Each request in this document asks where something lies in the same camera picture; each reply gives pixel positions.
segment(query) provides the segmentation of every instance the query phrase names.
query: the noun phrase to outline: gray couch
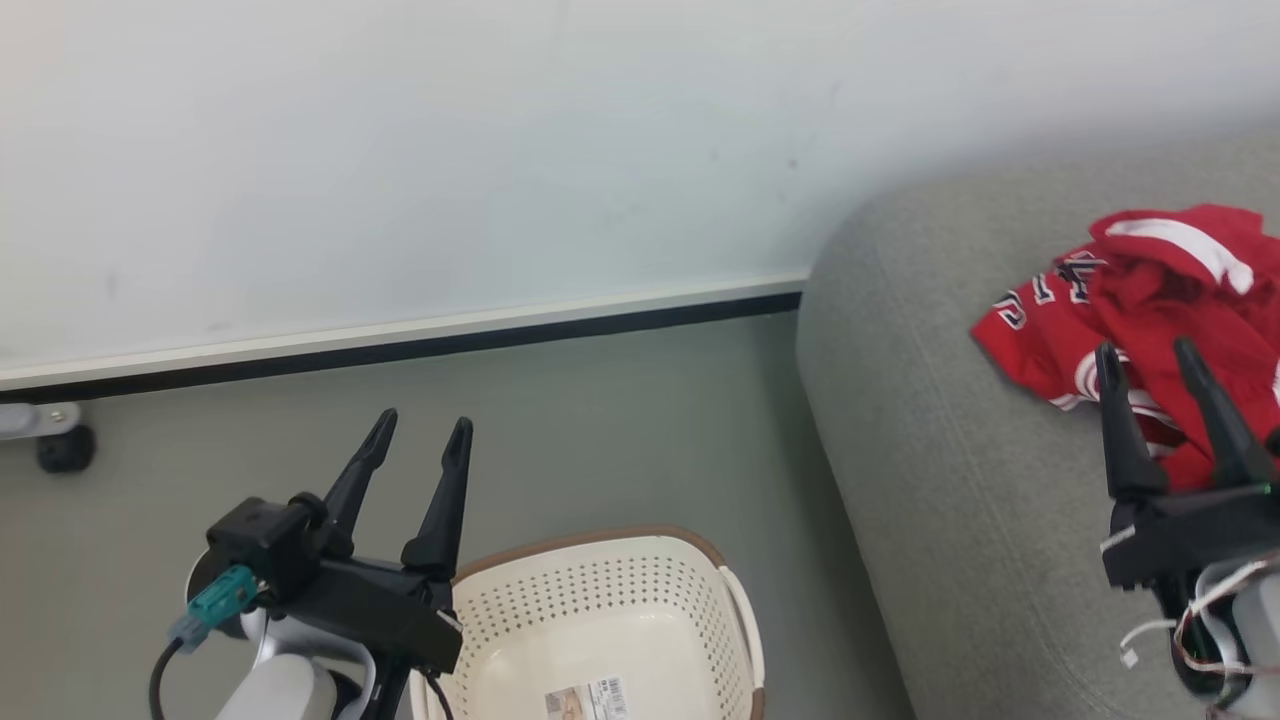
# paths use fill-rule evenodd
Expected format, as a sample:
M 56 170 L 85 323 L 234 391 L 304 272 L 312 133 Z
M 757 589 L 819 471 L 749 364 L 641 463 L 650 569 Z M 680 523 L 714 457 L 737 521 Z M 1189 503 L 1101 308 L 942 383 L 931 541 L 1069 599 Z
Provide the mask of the gray couch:
M 860 209 L 819 260 L 799 355 L 919 720 L 1192 719 L 1157 614 L 1107 587 L 1097 413 L 1010 384 L 968 334 L 1129 208 L 1220 202 L 1280 234 L 1280 133 L 959 177 Z

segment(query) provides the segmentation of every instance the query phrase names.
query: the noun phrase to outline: laundry basket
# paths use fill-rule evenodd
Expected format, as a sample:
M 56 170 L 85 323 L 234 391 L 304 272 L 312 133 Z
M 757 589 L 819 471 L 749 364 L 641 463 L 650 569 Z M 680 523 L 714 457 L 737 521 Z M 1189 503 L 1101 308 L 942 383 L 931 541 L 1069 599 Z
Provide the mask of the laundry basket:
M 759 720 L 764 655 L 741 583 L 675 527 L 591 533 L 458 573 L 456 720 Z M 420 675 L 417 720 L 444 720 Z

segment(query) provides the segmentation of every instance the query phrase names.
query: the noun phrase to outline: gray floor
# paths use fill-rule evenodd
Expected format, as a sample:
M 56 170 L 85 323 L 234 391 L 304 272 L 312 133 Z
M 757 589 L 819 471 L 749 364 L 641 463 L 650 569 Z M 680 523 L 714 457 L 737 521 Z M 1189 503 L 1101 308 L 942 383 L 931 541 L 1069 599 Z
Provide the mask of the gray floor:
M 36 470 L 29 445 L 0 443 L 5 715 L 143 717 L 205 528 L 248 495 L 323 492 L 396 406 L 360 555 L 399 555 L 465 414 L 476 446 L 463 560 L 684 525 L 721 548 L 751 596 L 767 716 L 909 719 L 794 332 L 794 315 L 776 315 L 102 400 L 90 409 L 101 454 L 68 479 Z M 248 659 L 221 637 L 179 656 L 169 717 L 212 717 Z

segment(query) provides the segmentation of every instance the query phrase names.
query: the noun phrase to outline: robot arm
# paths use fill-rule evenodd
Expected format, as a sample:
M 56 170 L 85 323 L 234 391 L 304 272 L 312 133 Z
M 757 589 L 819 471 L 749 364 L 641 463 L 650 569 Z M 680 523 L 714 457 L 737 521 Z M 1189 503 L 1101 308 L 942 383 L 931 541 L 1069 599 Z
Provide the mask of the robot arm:
M 1188 340 L 1174 352 L 1215 455 L 1213 488 L 1167 495 L 1128 402 L 1110 343 L 1097 351 L 1107 489 L 1115 500 L 1102 562 L 1112 587 L 1155 593 L 1183 685 L 1217 710 L 1275 716 L 1280 665 L 1280 492 L 1267 452 Z
M 356 559 L 352 530 L 396 421 L 394 410 L 381 414 L 323 501 L 311 493 L 285 505 L 251 497 L 206 533 L 209 551 L 188 583 L 188 597 L 196 596 L 192 606 L 205 585 L 233 569 L 247 569 L 256 584 L 256 594 L 253 587 L 238 594 L 251 600 L 246 615 L 210 620 L 259 646 L 253 669 L 219 720 L 392 720 L 411 673 L 438 688 L 434 679 L 453 671 L 462 626 L 453 614 L 451 582 L 474 429 L 466 418 L 454 427 L 440 483 L 401 562 Z M 191 637 L 179 633 L 178 647 L 170 648 L 182 648 Z M 183 651 L 195 650 L 200 639 Z M 317 657 L 356 662 L 364 678 L 357 683 L 330 673 Z M 152 676 L 154 720 L 163 719 L 159 678 L 166 662 L 161 657 Z M 449 715 L 443 697 L 440 702 Z

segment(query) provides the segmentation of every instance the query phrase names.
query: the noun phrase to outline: red shirt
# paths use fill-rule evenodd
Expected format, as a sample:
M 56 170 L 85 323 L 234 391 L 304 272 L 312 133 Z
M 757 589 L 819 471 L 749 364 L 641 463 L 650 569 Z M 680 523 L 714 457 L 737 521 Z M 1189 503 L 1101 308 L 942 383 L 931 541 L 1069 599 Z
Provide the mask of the red shirt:
M 1263 234 L 1261 215 L 1220 205 L 1116 213 L 1089 234 L 1005 293 L 973 336 L 1010 378 L 1064 410 L 1097 402 L 1093 354 L 1112 341 L 1171 491 L 1207 488 L 1212 451 L 1174 340 L 1196 342 L 1254 434 L 1280 425 L 1280 240 Z

